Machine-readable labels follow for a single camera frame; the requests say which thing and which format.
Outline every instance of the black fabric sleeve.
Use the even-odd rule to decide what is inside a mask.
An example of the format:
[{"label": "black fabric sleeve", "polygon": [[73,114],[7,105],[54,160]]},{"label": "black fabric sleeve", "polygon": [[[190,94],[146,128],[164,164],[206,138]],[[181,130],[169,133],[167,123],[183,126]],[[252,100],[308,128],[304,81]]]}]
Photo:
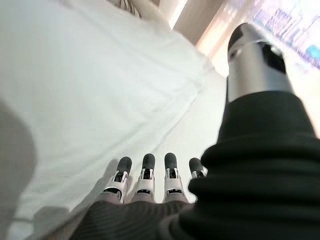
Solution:
[{"label": "black fabric sleeve", "polygon": [[302,102],[268,91],[226,103],[217,144],[175,221],[195,239],[319,240],[320,142]]}]

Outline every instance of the robotic hand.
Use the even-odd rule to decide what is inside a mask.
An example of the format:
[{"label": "robotic hand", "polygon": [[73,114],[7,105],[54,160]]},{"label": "robotic hand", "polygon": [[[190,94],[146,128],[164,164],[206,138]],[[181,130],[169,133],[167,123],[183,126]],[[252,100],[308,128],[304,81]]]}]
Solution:
[{"label": "robotic hand", "polygon": [[154,203],[155,158],[147,154],[135,195],[122,204],[131,168],[125,157],[72,240],[320,239],[320,141],[281,53],[244,23],[230,38],[228,62],[217,143],[201,163],[189,162],[197,201],[188,203],[168,153],[163,203]]},{"label": "robotic hand", "polygon": [[[130,174],[132,161],[129,157],[123,157],[117,166],[113,177],[108,181],[103,193],[99,198],[114,204],[123,204],[124,195],[127,190],[127,180]],[[177,167],[177,158],[173,153],[168,153],[164,157],[165,178],[163,203],[180,201],[188,203],[181,178]],[[192,178],[205,177],[206,173],[198,158],[189,161],[189,168]],[[131,203],[134,202],[155,202],[155,156],[148,153],[144,156],[141,174],[137,180],[137,186]]]}]

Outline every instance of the white blanket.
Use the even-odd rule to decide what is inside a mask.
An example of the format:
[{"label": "white blanket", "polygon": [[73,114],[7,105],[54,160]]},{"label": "white blanket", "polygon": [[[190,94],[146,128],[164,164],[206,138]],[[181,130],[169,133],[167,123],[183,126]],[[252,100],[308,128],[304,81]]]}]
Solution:
[{"label": "white blanket", "polygon": [[131,157],[135,181],[210,68],[179,33],[104,0],[0,1],[0,239],[88,206],[112,159]]}]

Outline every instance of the wall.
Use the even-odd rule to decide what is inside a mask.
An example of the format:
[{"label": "wall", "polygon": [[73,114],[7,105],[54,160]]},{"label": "wall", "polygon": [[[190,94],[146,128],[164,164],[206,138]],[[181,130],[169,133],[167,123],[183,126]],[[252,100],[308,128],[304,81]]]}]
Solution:
[{"label": "wall", "polygon": [[188,0],[173,29],[196,45],[223,2],[224,0]]},{"label": "wall", "polygon": [[171,28],[176,24],[187,0],[160,0],[159,9]]}]

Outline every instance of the black rubber fingertip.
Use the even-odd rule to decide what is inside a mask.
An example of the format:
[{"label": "black rubber fingertip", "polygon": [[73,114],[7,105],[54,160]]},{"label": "black rubber fingertip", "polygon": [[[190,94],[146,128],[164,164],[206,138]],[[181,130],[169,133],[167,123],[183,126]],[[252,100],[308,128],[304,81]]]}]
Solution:
[{"label": "black rubber fingertip", "polygon": [[177,158],[172,152],[169,152],[164,157],[164,168],[174,169],[177,168]]},{"label": "black rubber fingertip", "polygon": [[131,166],[132,166],[131,158],[128,156],[124,156],[123,158],[120,159],[116,170],[119,172],[127,172],[129,175]]},{"label": "black rubber fingertip", "polygon": [[198,159],[198,158],[196,158],[196,157],[190,159],[190,161],[189,161],[189,168],[190,168],[191,174],[192,174],[194,171],[202,171],[202,170],[204,169],[204,167],[203,167],[202,164],[201,164],[200,159]]},{"label": "black rubber fingertip", "polygon": [[156,159],[155,156],[151,153],[146,154],[143,157],[142,169],[155,169]]}]

